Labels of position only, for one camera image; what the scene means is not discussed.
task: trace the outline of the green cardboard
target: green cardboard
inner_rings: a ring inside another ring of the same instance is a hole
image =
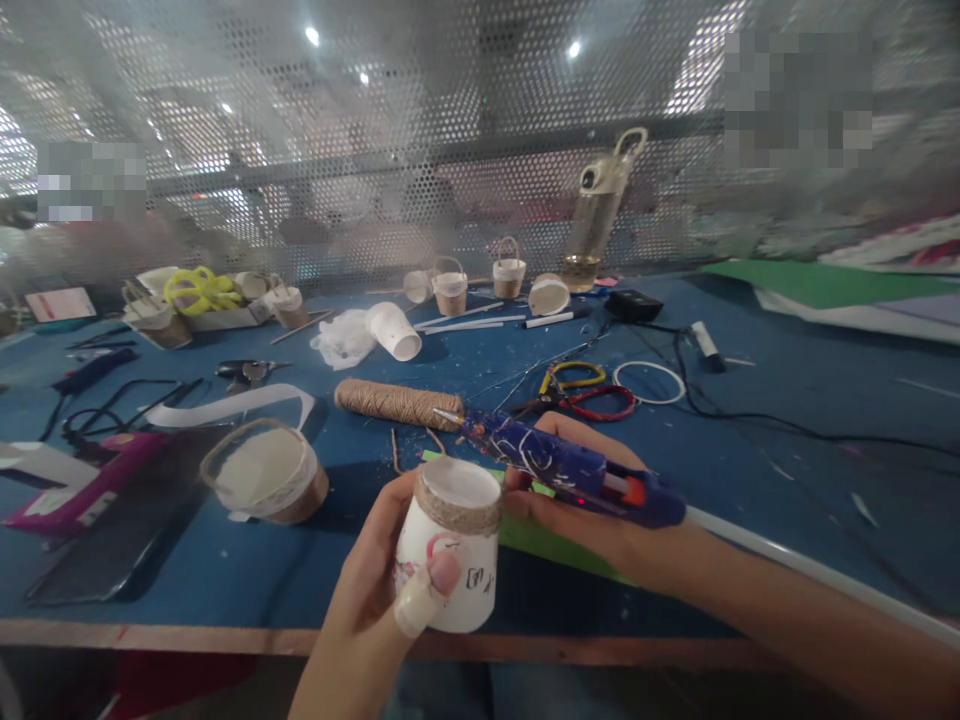
[[[932,277],[788,260],[730,260],[700,270],[744,280],[817,310],[960,292],[957,285]]]

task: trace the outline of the bandage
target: bandage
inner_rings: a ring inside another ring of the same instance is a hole
[[[427,566],[421,566],[403,586],[393,604],[393,617],[397,621],[397,627],[408,638],[415,640],[440,612],[446,601],[433,586]]]

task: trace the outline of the hand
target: hand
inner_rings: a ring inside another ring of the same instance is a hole
[[[625,467],[647,469],[623,443],[565,415],[545,413],[536,428],[595,450]],[[504,497],[507,512],[519,518],[533,518],[557,535],[582,545],[638,585],[665,595],[678,595],[685,569],[701,564],[700,551],[710,536],[700,527],[683,523],[647,530],[624,520],[564,505],[545,495],[525,492],[531,479],[516,468],[507,470],[504,480],[508,491]]]
[[[384,486],[340,571],[290,718],[375,718],[417,636],[460,580],[452,551],[435,555],[391,604],[389,570],[417,470]]]

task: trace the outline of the paper cup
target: paper cup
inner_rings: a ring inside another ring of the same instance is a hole
[[[306,438],[272,419],[248,423],[217,443],[200,477],[227,509],[280,525],[309,518],[330,489]]]
[[[403,278],[403,292],[407,300],[419,305],[433,297],[433,272],[430,270],[414,270]]]
[[[570,288],[554,273],[537,275],[530,288],[530,312],[556,315],[570,304]]]
[[[403,310],[393,303],[378,303],[367,311],[367,332],[400,362],[413,360],[423,341]]]
[[[296,330],[310,322],[310,315],[297,288],[274,288],[263,296],[274,317],[287,330]]]
[[[512,242],[516,257],[503,259],[504,244]],[[497,244],[497,261],[493,264],[493,294],[501,300],[512,300],[520,294],[527,264],[520,259],[520,245],[509,235]]]
[[[270,289],[267,285],[267,279],[260,273],[237,273],[233,282],[237,286],[237,290],[240,291],[240,294],[243,295],[246,300],[261,298],[266,295],[267,290]]]
[[[147,270],[137,275],[137,280],[140,281],[140,284],[143,285],[151,295],[163,297],[163,288],[166,286],[167,280],[172,278],[173,274],[179,269],[180,268],[175,265],[169,265],[167,267]]]
[[[439,457],[422,465],[397,541],[394,590],[441,550],[456,548],[460,582],[430,627],[451,633],[477,630],[493,612],[497,585],[500,485],[483,468]]]
[[[456,263],[458,271],[441,273],[438,270],[441,260]],[[433,269],[436,273],[432,280],[433,292],[437,295],[440,314],[448,317],[463,315],[467,309],[467,274],[463,271],[463,265],[456,258],[441,256],[437,258]]]
[[[162,300],[151,302],[136,300],[127,305],[123,322],[161,350],[176,350],[189,344],[193,334],[183,318]]]

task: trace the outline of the red-handled pliers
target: red-handled pliers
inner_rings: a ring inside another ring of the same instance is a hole
[[[587,381],[573,381],[572,383],[566,384],[567,387],[573,386],[574,383],[579,386],[587,384],[593,385],[596,382],[602,382],[606,379],[606,373],[595,365],[589,365],[588,363],[577,363],[577,365],[586,366],[596,370],[598,372],[598,376]],[[620,387],[619,385],[596,385],[591,387],[589,390],[577,393],[576,395],[571,395],[566,392],[564,388],[565,383],[561,383],[557,379],[556,371],[558,369],[560,369],[559,366],[557,368],[550,368],[547,370],[547,375],[544,377],[543,384],[540,386],[540,393],[535,399],[511,408],[511,412],[517,413],[515,415],[517,419],[530,412],[542,412],[556,408],[569,410],[576,415],[579,415],[584,420],[589,420],[591,422],[617,422],[618,420],[623,420],[624,418],[628,418],[633,414],[633,411],[637,406],[637,400],[633,393],[627,390],[627,388]],[[625,405],[621,410],[618,410],[614,413],[594,412],[593,410],[587,410],[586,408],[580,407],[580,404],[585,400],[599,397],[600,395],[620,395],[624,399]]]

